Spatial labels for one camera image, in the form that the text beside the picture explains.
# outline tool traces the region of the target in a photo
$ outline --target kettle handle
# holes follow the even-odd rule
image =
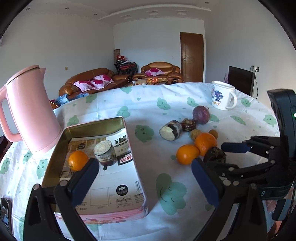
[[[10,142],[22,141],[22,137],[21,137],[20,133],[13,134],[9,129],[7,120],[4,115],[3,107],[2,107],[2,103],[5,99],[7,99],[7,92],[6,92],[6,87],[4,85],[0,89],[0,124],[1,124],[2,130],[4,132],[4,135]]]

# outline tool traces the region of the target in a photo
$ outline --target brown leather sofa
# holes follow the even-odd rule
[[[64,94],[68,94],[69,97],[74,97],[78,94],[81,93],[81,90],[73,85],[76,81],[87,81],[91,80],[94,77],[101,75],[101,74],[106,74],[109,77],[111,77],[114,82],[108,84],[105,88],[102,88],[100,90],[88,90],[83,93],[89,93],[89,94],[94,94],[97,92],[102,92],[105,90],[112,90],[116,88],[121,88],[126,86],[131,80],[132,77],[129,74],[123,74],[123,75],[114,75],[113,71],[108,70],[106,68],[99,68],[99,69],[92,69],[80,74],[77,74],[70,79],[66,81],[66,83],[60,88],[59,90],[59,96],[63,96]]]
[[[183,76],[180,74],[181,70],[178,66],[172,65],[167,62],[153,62],[145,65],[141,68],[141,73],[135,74],[133,80],[147,79],[148,76],[145,74],[147,70],[157,68],[165,72],[164,75],[158,75],[157,78],[167,79],[167,84],[171,84],[173,81],[183,83]]]

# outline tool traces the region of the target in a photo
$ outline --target white mug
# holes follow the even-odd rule
[[[235,87],[221,81],[212,81],[212,84],[212,106],[220,110],[233,109],[237,105],[237,96],[234,93]],[[229,106],[232,97],[234,103]]]

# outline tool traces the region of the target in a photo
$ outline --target white wall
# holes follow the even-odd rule
[[[114,44],[121,55],[136,62],[139,69],[156,61],[181,68],[180,32],[204,35],[206,59],[205,26],[204,21],[198,19],[148,18],[116,24]]]
[[[275,17],[257,0],[221,0],[205,21],[206,82],[223,81],[228,67],[256,73],[258,101],[270,107],[266,91],[296,89],[296,51]]]
[[[5,32],[0,47],[0,86],[16,72],[38,64],[46,67],[45,89],[49,99],[55,99],[71,76],[100,67],[113,70],[113,50],[113,27],[95,19],[59,14],[19,16]]]

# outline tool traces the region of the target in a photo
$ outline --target black tv screen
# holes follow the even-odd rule
[[[255,73],[229,66],[228,83],[237,90],[252,96],[254,87]]]

